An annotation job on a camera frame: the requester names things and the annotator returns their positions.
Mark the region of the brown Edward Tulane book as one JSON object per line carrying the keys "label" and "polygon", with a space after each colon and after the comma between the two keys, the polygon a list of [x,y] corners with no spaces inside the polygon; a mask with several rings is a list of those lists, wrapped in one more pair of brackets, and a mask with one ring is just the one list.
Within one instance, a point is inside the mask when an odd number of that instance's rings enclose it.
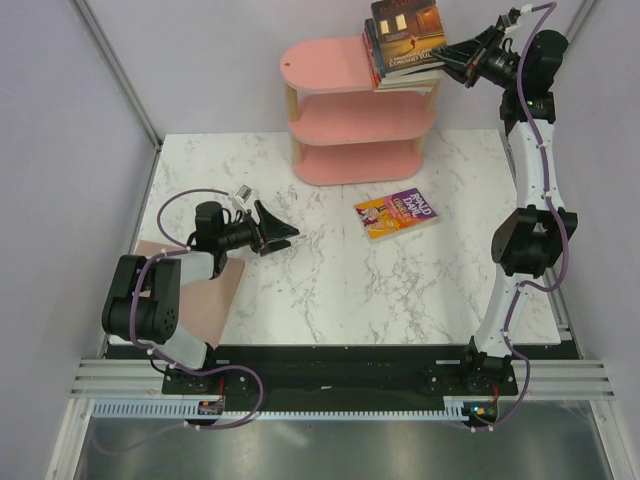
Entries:
{"label": "brown Edward Tulane book", "polygon": [[432,54],[447,43],[435,0],[376,1],[371,13],[386,77],[442,65]]}

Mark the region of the red 13-Storey Treehouse book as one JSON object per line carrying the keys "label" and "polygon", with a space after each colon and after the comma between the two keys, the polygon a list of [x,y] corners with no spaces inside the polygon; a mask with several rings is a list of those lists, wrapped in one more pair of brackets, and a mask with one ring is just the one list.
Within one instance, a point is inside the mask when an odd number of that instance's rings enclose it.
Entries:
{"label": "red 13-Storey Treehouse book", "polygon": [[374,91],[379,91],[382,77],[380,76],[378,68],[377,68],[377,63],[376,63],[376,60],[375,60],[374,51],[373,51],[372,44],[371,44],[370,38],[369,38],[369,34],[368,34],[368,31],[367,31],[366,28],[363,29],[362,40],[363,40],[365,51],[366,51],[366,54],[367,54],[367,60],[368,60],[368,64],[369,64],[369,72],[370,72],[370,77],[371,77],[371,81],[372,81],[372,85],[373,85],[373,90]]}

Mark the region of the blue Nineteen Eighty-Four book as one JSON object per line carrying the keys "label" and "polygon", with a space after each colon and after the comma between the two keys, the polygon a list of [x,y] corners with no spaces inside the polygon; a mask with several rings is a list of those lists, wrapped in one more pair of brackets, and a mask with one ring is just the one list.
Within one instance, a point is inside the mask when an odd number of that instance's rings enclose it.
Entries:
{"label": "blue Nineteen Eighty-Four book", "polygon": [[380,76],[380,90],[393,89],[400,84],[425,83],[440,77],[442,63],[431,53],[434,47],[446,44],[440,21],[417,24],[384,39],[376,30],[376,22],[365,21]]}

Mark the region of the Roald Dahl Charlie book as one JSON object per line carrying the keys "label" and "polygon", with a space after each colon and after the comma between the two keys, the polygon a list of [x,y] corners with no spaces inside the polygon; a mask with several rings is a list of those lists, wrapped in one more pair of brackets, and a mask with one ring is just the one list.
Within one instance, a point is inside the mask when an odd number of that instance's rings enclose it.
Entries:
{"label": "Roald Dahl Charlie book", "polygon": [[438,214],[418,188],[367,200],[354,210],[371,243],[390,239],[438,221]]}

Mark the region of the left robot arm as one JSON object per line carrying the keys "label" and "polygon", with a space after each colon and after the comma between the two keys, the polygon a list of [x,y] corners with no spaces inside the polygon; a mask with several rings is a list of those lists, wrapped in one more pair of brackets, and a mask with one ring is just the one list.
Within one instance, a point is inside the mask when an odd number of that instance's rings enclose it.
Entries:
{"label": "left robot arm", "polygon": [[259,200],[254,207],[257,218],[248,210],[238,221],[228,222],[220,203],[203,202],[196,206],[195,231],[185,249],[120,257],[102,310],[105,333],[185,370],[185,382],[196,392],[215,389],[220,371],[206,360],[207,343],[179,324],[180,289],[218,278],[231,250],[248,246],[266,256],[291,246],[299,229],[275,217]]}

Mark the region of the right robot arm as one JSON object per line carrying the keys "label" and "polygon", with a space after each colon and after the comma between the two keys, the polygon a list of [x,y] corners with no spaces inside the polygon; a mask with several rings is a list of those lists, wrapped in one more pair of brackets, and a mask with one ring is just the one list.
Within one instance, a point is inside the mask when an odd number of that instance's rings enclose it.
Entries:
{"label": "right robot arm", "polygon": [[491,26],[434,52],[445,72],[464,86],[486,79],[503,88],[500,118],[513,150],[516,207],[493,235],[494,287],[457,371],[460,386],[473,394],[505,376],[514,356],[511,337],[524,307],[537,292],[549,290],[541,278],[556,262],[567,261],[568,241],[578,226],[576,213],[561,198],[552,153],[556,109],[551,87],[568,42],[556,31],[542,30],[518,54],[509,47],[506,31]]}

